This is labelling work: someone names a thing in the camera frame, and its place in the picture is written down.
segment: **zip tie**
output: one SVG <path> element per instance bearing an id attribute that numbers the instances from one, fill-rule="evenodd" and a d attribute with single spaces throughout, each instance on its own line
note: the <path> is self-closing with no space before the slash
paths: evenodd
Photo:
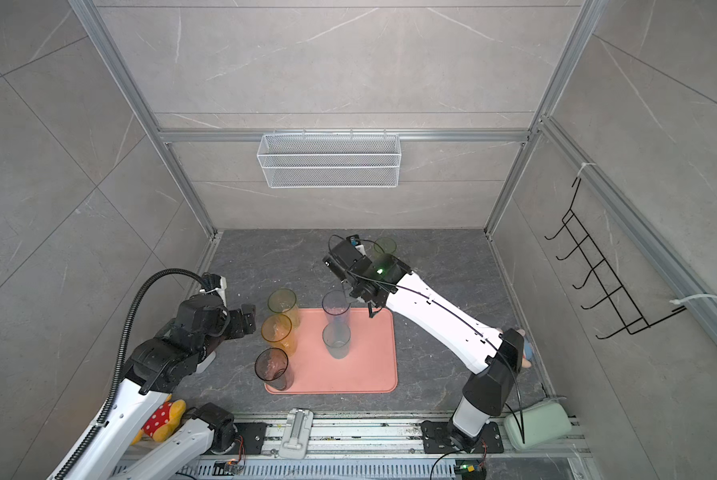
<path id="1" fill-rule="evenodd" d="M 681 299 L 669 300 L 669 302 L 674 305 L 681 305 L 682 303 L 695 300 L 696 298 L 713 298 L 717 300 L 717 295 L 712 295 L 710 293 L 695 293 L 694 295 L 685 296 Z"/>
<path id="2" fill-rule="evenodd" d="M 595 165 L 595 164 L 589 164 L 588 162 L 583 162 L 583 164 L 580 166 L 580 169 L 577 171 L 577 177 L 580 177 L 580 174 L 583 173 L 583 169 L 587 167 L 588 165 Z"/>

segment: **stuffed toy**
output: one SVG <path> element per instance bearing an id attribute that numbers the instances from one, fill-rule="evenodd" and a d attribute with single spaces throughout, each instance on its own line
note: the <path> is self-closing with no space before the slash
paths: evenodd
<path id="1" fill-rule="evenodd" d="M 156 411 L 153 412 L 134 437 L 132 445 L 140 441 L 142 434 L 148 435 L 155 442 L 163 442 L 177 430 L 177 427 L 180 426 L 182 414 L 185 413 L 186 404 L 185 400 L 170 402 L 171 398 L 172 396 L 169 396 L 163 405 L 156 408 Z"/>

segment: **glass cup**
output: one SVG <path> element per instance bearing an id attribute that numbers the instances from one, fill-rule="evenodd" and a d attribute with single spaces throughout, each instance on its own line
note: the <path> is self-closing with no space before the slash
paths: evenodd
<path id="1" fill-rule="evenodd" d="M 387 236 L 381 236 L 373 243 L 373 250 L 376 254 L 392 255 L 396 251 L 396 242 Z"/>
<path id="2" fill-rule="evenodd" d="M 293 355 L 297 350 L 297 339 L 292 321 L 282 313 L 269 316 L 262 323 L 260 334 L 271 347 L 284 350 L 289 355 Z"/>
<path id="3" fill-rule="evenodd" d="M 321 307 L 324 309 L 328 321 L 348 322 L 350 303 L 342 290 L 333 290 L 327 293 L 321 301 Z"/>
<path id="4" fill-rule="evenodd" d="M 322 338 L 329 355 L 335 359 L 344 359 L 348 355 L 351 329 L 344 322 L 330 322 L 325 327 Z"/>
<path id="5" fill-rule="evenodd" d="M 285 313 L 292 321 L 293 328 L 300 326 L 300 312 L 297 295 L 288 288 L 280 288 L 268 297 L 268 308 L 274 313 Z"/>
<path id="6" fill-rule="evenodd" d="M 286 390 L 294 381 L 289 357 L 281 349 L 268 349 L 260 353 L 255 360 L 255 373 L 257 378 L 276 390 Z"/>

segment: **black hook rack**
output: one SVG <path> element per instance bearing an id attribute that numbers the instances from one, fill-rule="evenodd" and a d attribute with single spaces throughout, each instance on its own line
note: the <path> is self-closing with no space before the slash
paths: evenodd
<path id="1" fill-rule="evenodd" d="M 577 286 L 577 285 L 575 285 L 575 284 L 573 283 L 572 286 L 575 288 L 575 290 L 580 290 L 580 289 L 582 289 L 582 288 L 588 283 L 588 280 L 591 278 L 591 276 L 593 276 L 593 277 L 596 279 L 596 281 L 599 283 L 599 286 L 601 287 L 601 289 L 603 290 L 603 293 L 604 293 L 604 296 L 603 296 L 603 298 L 601 298 L 601 300 L 595 302 L 595 303 L 594 303 L 593 305 L 591 305 L 591 306 L 582 306 L 582 305 L 580 305 L 580 308 L 583 309 L 583 310 L 590 310 L 590 309 L 593 309 L 593 308 L 599 306 L 602 302 L 604 302 L 604 301 L 606 301 L 606 300 L 609 300 L 610 305 L 612 305 L 612 308 L 614 309 L 614 312 L 617 314 L 617 318 L 619 318 L 619 319 L 620 319 L 620 322 L 623 324 L 623 326 L 622 326 L 620 329 L 615 330 L 614 332 L 610 333 L 609 335 L 607 335 L 607 336 L 598 336 L 598 335 L 596 335 L 596 338 L 599 339 L 599 340 L 605 340 L 605 339 L 608 339 L 608 338 L 610 338 L 610 337 L 616 335 L 617 333 L 622 332 L 623 330 L 627 331 L 627 332 L 630 333 L 631 335 L 635 335 L 635 334 L 638 333 L 638 332 L 641 332 L 641 331 L 646 330 L 646 329 L 648 329 L 648 328 L 652 328 L 653 326 L 655 326 L 656 324 L 658 324 L 658 323 L 660 323 L 660 322 L 662 322 L 662 321 L 668 320 L 669 318 L 671 318 L 671 317 L 674 316 L 674 315 L 678 315 L 679 313 L 684 312 L 687 308 L 686 308 L 685 306 L 679 306 L 678 308 L 675 308 L 675 309 L 671 310 L 671 313 L 669 313 L 668 315 L 664 316 L 663 318 L 661 318 L 661 319 L 659 319 L 659 320 L 657 320 L 657 321 L 655 321 L 655 322 L 649 322 L 649 320 L 647 320 L 647 318 L 644 317 L 644 314 L 641 312 L 641 309 L 639 309 L 639 306 L 638 306 L 638 305 L 636 304 L 636 302 L 633 300 L 633 298 L 632 298 L 632 296 L 631 296 L 631 293 L 628 292 L 628 289 L 625 287 L 625 285 L 623 285 L 623 282 L 620 280 L 620 276 L 617 275 L 617 272 L 612 268 L 612 265 L 609 263 L 609 260 L 607 260 L 607 258 L 606 258 L 606 257 L 603 255 L 603 253 L 601 252 L 601 248 L 599 248 L 599 246 L 596 245 L 596 241 L 593 239 L 593 237 L 591 236 L 591 234 L 588 233 L 588 230 L 585 228 L 585 226 L 583 225 L 583 223 L 580 221 L 580 218 L 579 218 L 579 217 L 575 214 L 575 212 L 572 210 L 572 206 L 575 206 L 575 199 L 577 198 L 577 191 L 580 189 L 580 182 L 581 182 L 581 181 L 580 181 L 580 178 L 579 178 L 579 177 L 578 177 L 578 178 L 575 178 L 575 181 L 572 182 L 572 188 L 575 188 L 575 194 L 572 196 L 572 201 L 571 201 L 570 204 L 569 204 L 569 209 L 568 209 L 567 212 L 561 217 L 561 228 L 558 229 L 558 231 L 556 232 L 556 234 L 555 234 L 554 236 L 551 236 L 550 238 L 546 236 L 545 239 L 546 239 L 546 240 L 553 240 L 553 239 L 555 239 L 555 238 L 558 236 L 558 234 L 560 234 L 562 231 L 564 231 L 564 230 L 567 231 L 567 233 L 572 237 L 572 240 L 575 241 L 575 248 L 573 248 L 572 251 L 569 252 L 569 254 L 565 255 L 563 258 L 560 258 L 559 256 L 556 256 L 556 260 L 559 260 L 559 261 L 566 260 L 566 259 L 569 258 L 576 250 L 579 250 L 580 253 L 583 254 L 583 258 L 585 259 L 585 262 L 588 264 L 588 266 L 590 267 L 590 269 L 588 270 L 588 274 L 585 275 L 585 280 L 583 280 L 583 284 L 582 284 L 582 285 Z M 569 223 L 570 223 L 572 220 L 575 220 L 575 221 L 577 222 L 577 224 L 580 225 L 580 228 L 583 230 L 583 232 L 585 233 L 585 236 L 583 236 L 583 238 L 580 239 L 580 240 L 578 240 L 578 239 L 575 237 L 575 234 L 573 234 L 573 233 L 572 233 L 572 230 L 570 230 L 570 228 L 569 228 Z M 583 245 L 583 243 L 584 243 L 585 241 L 588 241 L 591 245 L 593 245 L 593 246 L 596 248 L 596 251 L 598 252 L 598 254 L 601 255 L 601 261 L 598 262 L 598 263 L 595 264 L 595 265 L 591 263 L 591 260 L 588 258 L 588 255 L 585 254 L 585 251 L 584 251 L 583 248 L 582 248 L 582 245 Z M 601 266 L 601 265 L 606 265 L 606 267 L 607 267 L 607 268 L 609 269 L 609 271 L 612 273 L 612 275 L 614 276 L 614 278 L 617 280 L 617 287 L 615 287 L 615 289 L 612 290 L 611 292 L 607 292 L 607 288 L 604 286 L 603 282 L 601 281 L 601 278 L 599 277 L 598 272 L 596 272 L 596 268 L 598 268 L 598 267 Z M 619 292 L 619 291 L 621 291 L 621 290 L 622 290 L 622 292 L 625 293 L 625 295 L 628 297 L 628 300 L 631 302 L 631 304 L 633 305 L 633 308 L 636 310 L 636 312 L 637 312 L 637 314 L 638 314 L 638 318 L 636 318 L 636 319 L 635 319 L 634 321 L 632 321 L 632 322 L 626 322 L 626 321 L 623 319 L 623 315 L 621 314 L 620 309 L 617 308 L 617 305 L 616 305 L 615 302 L 613 302 L 613 300 L 612 300 L 613 294 L 614 294 L 614 293 L 617 293 L 617 292 Z M 632 328 L 634 325 L 636 325 L 636 323 L 641 322 L 641 321 L 643 321 L 644 326 L 639 326 L 639 327 L 636 327 L 636 328 L 637 328 L 636 330 L 631 330 L 631 328 Z"/>

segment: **wire mesh basket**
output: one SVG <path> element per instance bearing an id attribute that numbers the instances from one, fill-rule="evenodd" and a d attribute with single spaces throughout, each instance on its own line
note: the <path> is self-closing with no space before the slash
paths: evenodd
<path id="1" fill-rule="evenodd" d="M 397 134 L 265 134 L 257 150 L 271 188 L 396 187 L 402 148 Z"/>

